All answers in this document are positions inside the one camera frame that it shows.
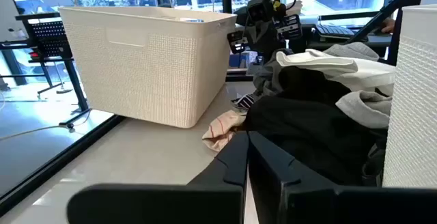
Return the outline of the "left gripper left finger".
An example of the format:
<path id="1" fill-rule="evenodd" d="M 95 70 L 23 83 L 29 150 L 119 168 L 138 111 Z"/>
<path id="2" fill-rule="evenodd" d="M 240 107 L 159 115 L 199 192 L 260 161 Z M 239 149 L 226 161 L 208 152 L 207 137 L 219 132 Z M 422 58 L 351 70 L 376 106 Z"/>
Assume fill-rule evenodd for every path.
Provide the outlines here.
<path id="1" fill-rule="evenodd" d="M 69 223 L 242 224 L 249 136 L 238 132 L 189 183 L 95 184 L 68 201 Z"/>

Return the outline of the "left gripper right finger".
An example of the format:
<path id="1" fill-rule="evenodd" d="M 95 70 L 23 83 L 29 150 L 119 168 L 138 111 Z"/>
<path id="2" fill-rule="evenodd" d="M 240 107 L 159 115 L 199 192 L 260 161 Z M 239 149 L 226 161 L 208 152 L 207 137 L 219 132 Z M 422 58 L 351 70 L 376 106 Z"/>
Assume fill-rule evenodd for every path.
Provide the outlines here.
<path id="1" fill-rule="evenodd" d="M 249 177 L 260 223 L 435 223 L 436 190 L 343 186 L 257 132 Z"/>

